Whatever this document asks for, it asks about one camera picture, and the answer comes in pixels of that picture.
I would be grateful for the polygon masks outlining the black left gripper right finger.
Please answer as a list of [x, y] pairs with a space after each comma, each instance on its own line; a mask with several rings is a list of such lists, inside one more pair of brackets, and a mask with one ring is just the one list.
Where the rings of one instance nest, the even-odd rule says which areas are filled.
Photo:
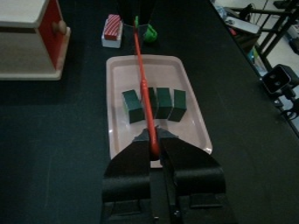
[[239, 224], [219, 162], [168, 130], [157, 129], [172, 224]]

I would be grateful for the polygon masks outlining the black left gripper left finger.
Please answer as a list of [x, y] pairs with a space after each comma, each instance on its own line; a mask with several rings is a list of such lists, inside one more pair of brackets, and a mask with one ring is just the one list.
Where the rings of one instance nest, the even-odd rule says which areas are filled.
[[103, 177], [100, 224], [152, 223], [149, 136], [144, 129], [111, 159]]

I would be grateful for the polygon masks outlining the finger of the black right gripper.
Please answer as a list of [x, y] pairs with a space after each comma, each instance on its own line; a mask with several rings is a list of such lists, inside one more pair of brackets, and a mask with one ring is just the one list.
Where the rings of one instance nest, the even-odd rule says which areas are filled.
[[156, 0], [140, 0], [139, 24], [147, 25], [153, 13]]
[[133, 12], [128, 0], [116, 0], [119, 15], [125, 25], [133, 24]]

